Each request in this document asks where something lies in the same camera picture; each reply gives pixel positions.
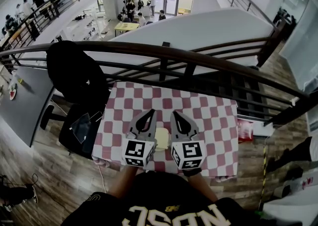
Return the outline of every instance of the grey table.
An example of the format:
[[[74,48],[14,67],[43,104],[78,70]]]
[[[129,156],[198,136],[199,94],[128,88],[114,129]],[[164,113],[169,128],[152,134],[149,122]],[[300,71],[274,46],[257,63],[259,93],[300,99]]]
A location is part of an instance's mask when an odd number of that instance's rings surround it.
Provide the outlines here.
[[[16,82],[16,95],[12,101],[9,91],[4,91],[0,116],[28,146],[31,146],[54,88],[47,70],[20,67],[16,77],[22,78],[23,82]]]

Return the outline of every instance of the stair railing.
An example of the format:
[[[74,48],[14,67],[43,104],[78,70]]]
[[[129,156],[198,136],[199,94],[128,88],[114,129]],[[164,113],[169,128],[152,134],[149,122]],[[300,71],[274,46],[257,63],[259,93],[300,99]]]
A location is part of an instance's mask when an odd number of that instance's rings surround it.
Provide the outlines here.
[[[97,42],[97,41],[85,41],[85,42],[76,42],[76,44],[83,51],[93,51],[93,52],[105,52],[107,53],[119,53],[119,54],[129,54],[129,55],[139,55],[155,58],[157,63],[160,63],[160,66],[149,67],[145,65],[132,65],[132,64],[123,64],[116,62],[106,62],[106,61],[96,61],[100,66],[120,68],[123,70],[135,70],[143,73],[158,74],[161,77],[172,77],[174,80],[180,82],[170,82],[169,80],[152,81],[146,80],[142,77],[131,77],[123,76],[119,74],[105,74],[107,82],[111,86],[114,80],[121,81],[130,81],[146,85],[167,87],[171,89],[179,89],[189,92],[202,93],[212,96],[221,96],[228,99],[236,100],[239,103],[245,103],[248,105],[253,105],[254,108],[266,108],[267,112],[258,111],[257,109],[243,108],[238,107],[238,112],[244,112],[246,114],[255,114],[255,115],[264,115],[263,121],[265,125],[273,123],[275,127],[282,126],[287,124],[302,114],[306,113],[311,108],[315,107],[318,104],[318,93],[314,92],[311,94],[306,94],[303,91],[298,89],[290,88],[286,85],[283,85],[275,81],[271,76],[254,70],[252,68],[244,67],[236,63],[232,63],[223,59],[218,59],[213,56],[207,56],[191,51],[184,51],[180,49],[174,49],[165,46],[154,46],[154,45],[145,45],[145,44],[135,44],[135,43],[124,43],[124,42]],[[46,69],[45,65],[25,65],[23,61],[46,61],[46,58],[21,58],[13,59],[10,56],[19,53],[26,52],[46,52],[52,44],[42,44],[29,47],[23,47],[19,49],[14,49],[10,51],[0,52],[0,59],[5,64],[6,67],[16,68],[40,68]],[[175,72],[168,68],[168,63],[171,61],[179,62],[184,64],[185,71],[184,73]],[[222,80],[211,80],[205,78],[201,75],[195,75],[195,69],[197,67],[205,67],[207,69],[218,70],[220,73],[242,77],[244,80],[251,80],[253,82],[268,85],[275,90],[278,94],[285,93],[298,98],[298,101],[295,104],[292,104],[289,100],[284,99],[284,97],[273,96],[266,94],[263,91],[255,90],[253,87],[244,87],[243,85],[237,85],[235,83],[225,83]],[[256,94],[261,98],[269,98],[276,102],[281,103],[281,106],[275,106],[273,104],[266,103],[266,100],[253,101],[247,99],[242,99],[233,93],[231,95],[221,94],[215,92],[212,87],[220,86],[224,89],[230,88],[240,92],[245,92],[248,94]]]
[[[53,20],[80,0],[47,0],[34,10],[17,27],[15,33],[6,36],[0,43],[0,51],[30,45]]]
[[[228,0],[231,4],[231,7],[242,8],[248,12],[253,13],[255,16],[258,16],[262,19],[265,19],[269,24],[275,29],[275,25],[272,20],[252,1],[252,0]]]

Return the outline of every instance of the table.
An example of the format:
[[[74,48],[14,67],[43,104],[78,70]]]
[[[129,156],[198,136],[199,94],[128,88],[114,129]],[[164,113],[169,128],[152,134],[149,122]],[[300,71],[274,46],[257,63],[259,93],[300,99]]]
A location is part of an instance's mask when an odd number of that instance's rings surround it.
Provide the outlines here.
[[[136,24],[136,23],[118,23],[114,28],[115,37],[116,37],[116,31],[121,31],[121,32],[132,31],[137,29],[138,27],[139,27],[139,24]]]
[[[131,82],[117,82],[111,90],[93,148],[94,161],[98,164],[102,164],[101,161],[124,164],[121,144],[129,123],[134,116],[151,108],[157,110],[157,128],[167,128],[169,133],[173,110],[196,122],[207,148],[203,176],[237,174],[239,146],[237,103],[234,100]],[[155,152],[144,169],[182,173],[177,169],[170,150]]]
[[[16,73],[23,83],[16,82],[15,98],[10,101],[9,91],[3,92],[0,116],[28,146],[41,116],[53,93],[53,84],[47,70],[20,67]]]

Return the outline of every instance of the red and white checkered cloth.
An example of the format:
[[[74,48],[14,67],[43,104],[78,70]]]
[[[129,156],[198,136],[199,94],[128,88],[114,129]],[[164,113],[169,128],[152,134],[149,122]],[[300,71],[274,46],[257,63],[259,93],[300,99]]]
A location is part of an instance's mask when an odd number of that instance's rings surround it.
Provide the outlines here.
[[[202,164],[203,176],[233,176],[238,169],[237,103],[234,100],[180,90],[117,82],[111,90],[99,125],[92,156],[125,164],[121,156],[122,139],[129,123],[143,110],[157,111],[157,128],[170,129],[173,110],[193,119],[205,140],[207,157]],[[170,155],[170,149],[155,152],[147,170],[181,173]]]

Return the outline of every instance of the wooden floor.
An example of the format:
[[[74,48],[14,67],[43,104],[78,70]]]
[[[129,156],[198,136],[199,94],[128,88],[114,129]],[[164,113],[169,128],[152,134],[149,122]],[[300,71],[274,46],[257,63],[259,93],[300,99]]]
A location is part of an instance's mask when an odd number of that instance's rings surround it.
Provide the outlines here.
[[[261,68],[280,82],[295,87],[287,62],[276,52]],[[38,130],[32,148],[27,147],[3,121],[0,122],[0,174],[21,184],[32,182],[32,174],[39,177],[36,190],[37,205],[32,202],[18,205],[11,213],[17,225],[60,225],[94,191],[103,191],[98,167],[90,160],[69,155],[58,142],[61,125],[50,121],[46,131]],[[304,117],[277,129],[266,140],[269,156],[280,156],[285,148],[292,148],[307,136]],[[219,198],[231,197],[247,209],[257,209],[263,182],[263,141],[239,145],[238,175],[223,183],[207,179]],[[265,199],[281,184],[290,167],[287,165],[267,175]],[[102,168],[106,188],[116,169]]]

